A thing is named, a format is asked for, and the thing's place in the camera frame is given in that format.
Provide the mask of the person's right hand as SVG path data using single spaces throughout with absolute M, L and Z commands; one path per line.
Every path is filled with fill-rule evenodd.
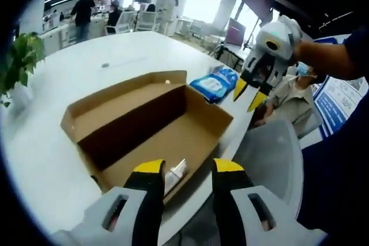
M 319 46 L 319 43 L 302 40 L 299 44 L 295 45 L 289 62 L 290 65 L 296 65 L 298 62 L 302 62 L 311 67 L 316 66 Z

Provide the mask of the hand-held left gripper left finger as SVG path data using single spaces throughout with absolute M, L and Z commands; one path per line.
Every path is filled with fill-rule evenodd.
M 72 230 L 53 234 L 54 245 L 157 245 L 164 210 L 163 159 L 136 166 L 84 211 Z

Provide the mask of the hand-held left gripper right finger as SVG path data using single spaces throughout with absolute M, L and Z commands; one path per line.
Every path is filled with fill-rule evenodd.
M 221 245 L 320 245 L 327 236 L 298 223 L 284 201 L 231 160 L 213 160 L 212 190 Z

